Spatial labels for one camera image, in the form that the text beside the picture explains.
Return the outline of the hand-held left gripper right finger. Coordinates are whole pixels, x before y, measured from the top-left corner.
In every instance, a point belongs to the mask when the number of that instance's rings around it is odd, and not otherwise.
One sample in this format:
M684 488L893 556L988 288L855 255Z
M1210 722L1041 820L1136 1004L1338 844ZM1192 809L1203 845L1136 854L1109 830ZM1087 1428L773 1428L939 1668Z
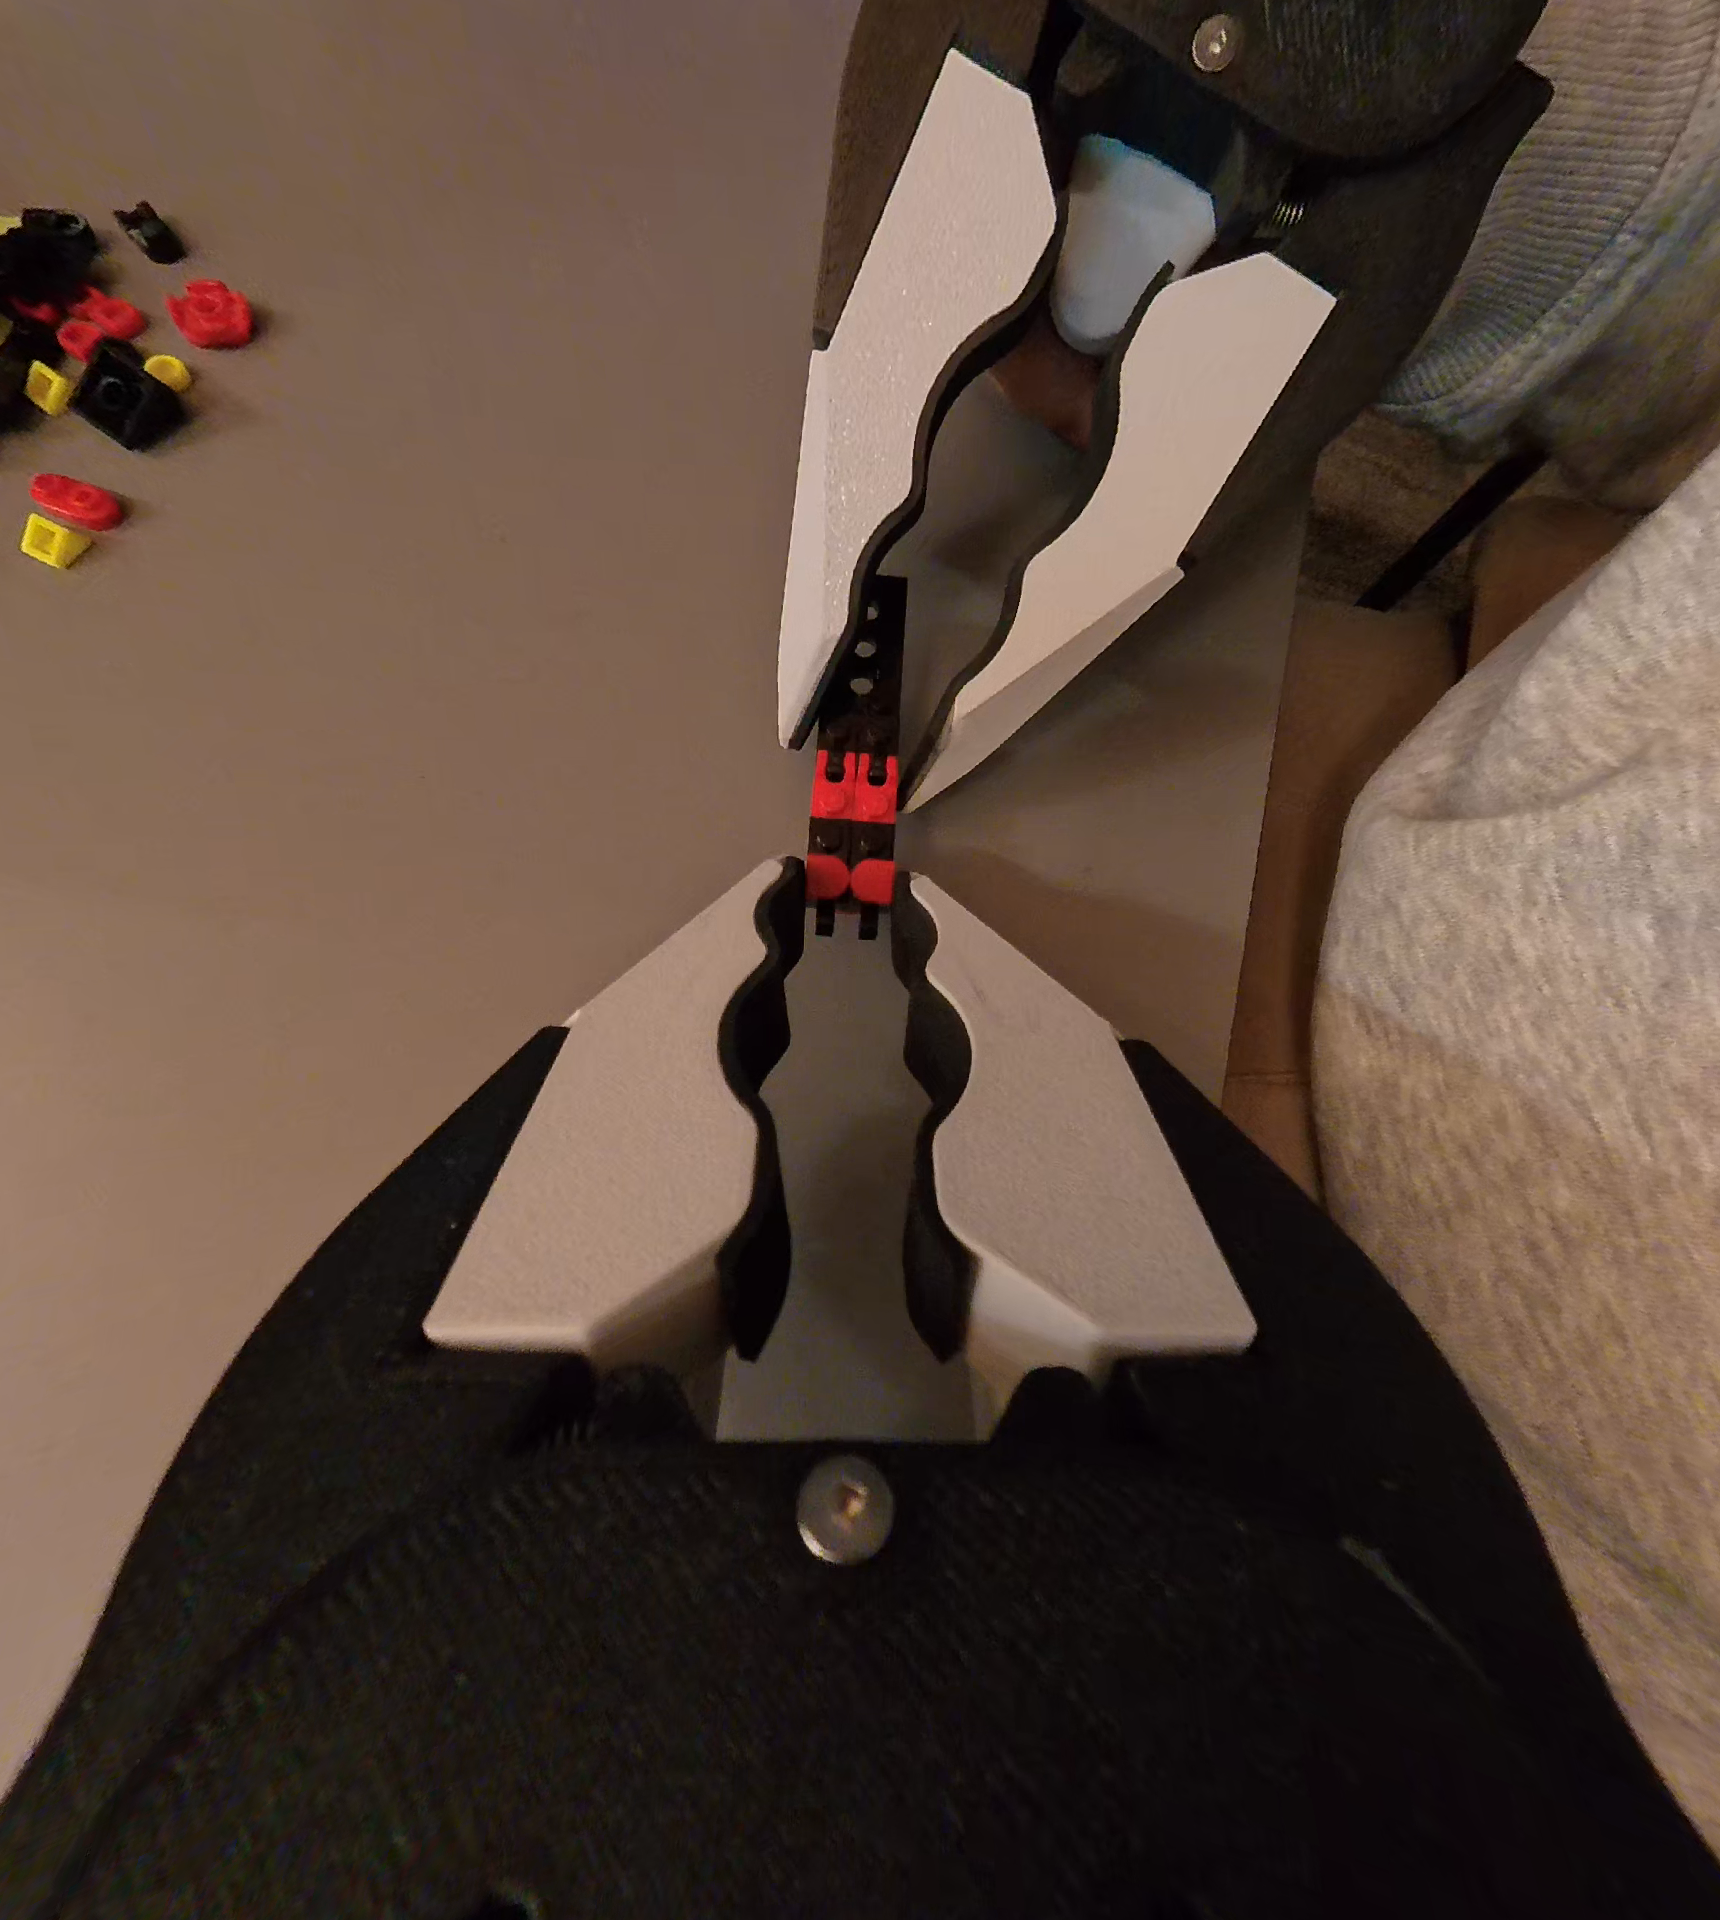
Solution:
M1114 1028L929 877L897 883L897 975L929 1102L906 1303L975 1402L1040 1371L1100 1387L1139 1356L1248 1352L1256 1315Z

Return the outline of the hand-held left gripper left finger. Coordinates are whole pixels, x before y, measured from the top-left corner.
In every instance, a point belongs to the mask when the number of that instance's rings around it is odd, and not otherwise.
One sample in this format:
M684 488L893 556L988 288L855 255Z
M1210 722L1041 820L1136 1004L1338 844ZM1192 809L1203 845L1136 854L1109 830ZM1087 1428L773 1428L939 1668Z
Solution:
M430 1345L707 1371L788 1272L760 1080L802 866L767 858L579 1008L423 1321Z

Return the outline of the person's right forearm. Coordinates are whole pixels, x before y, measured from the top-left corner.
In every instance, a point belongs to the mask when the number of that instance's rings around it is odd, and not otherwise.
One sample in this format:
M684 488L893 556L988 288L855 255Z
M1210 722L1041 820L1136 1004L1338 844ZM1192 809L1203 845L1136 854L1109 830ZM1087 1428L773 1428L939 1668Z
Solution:
M1520 143L1379 410L1655 509L1720 445L1720 2L1546 2Z

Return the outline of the red and black lego assembly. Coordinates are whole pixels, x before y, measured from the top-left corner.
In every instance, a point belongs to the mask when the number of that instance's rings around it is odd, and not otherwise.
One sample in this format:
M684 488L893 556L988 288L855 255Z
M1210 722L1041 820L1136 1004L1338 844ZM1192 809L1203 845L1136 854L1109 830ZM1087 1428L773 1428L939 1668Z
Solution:
M816 934L874 940L897 894L906 577L865 584L858 634L816 707L804 891Z

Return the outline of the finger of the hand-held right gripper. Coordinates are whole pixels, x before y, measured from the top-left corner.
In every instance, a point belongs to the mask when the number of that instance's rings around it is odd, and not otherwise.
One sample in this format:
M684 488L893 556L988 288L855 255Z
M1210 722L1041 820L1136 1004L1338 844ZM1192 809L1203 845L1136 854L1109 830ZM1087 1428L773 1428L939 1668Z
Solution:
M1210 509L1331 311L1334 294L1273 255L1147 291L1104 371L1077 491L943 693L906 813L975 773L1183 580Z
M776 630L776 739L798 749L862 584L925 503L946 389L1040 283L1061 207L1030 94L950 48L826 347L808 361Z

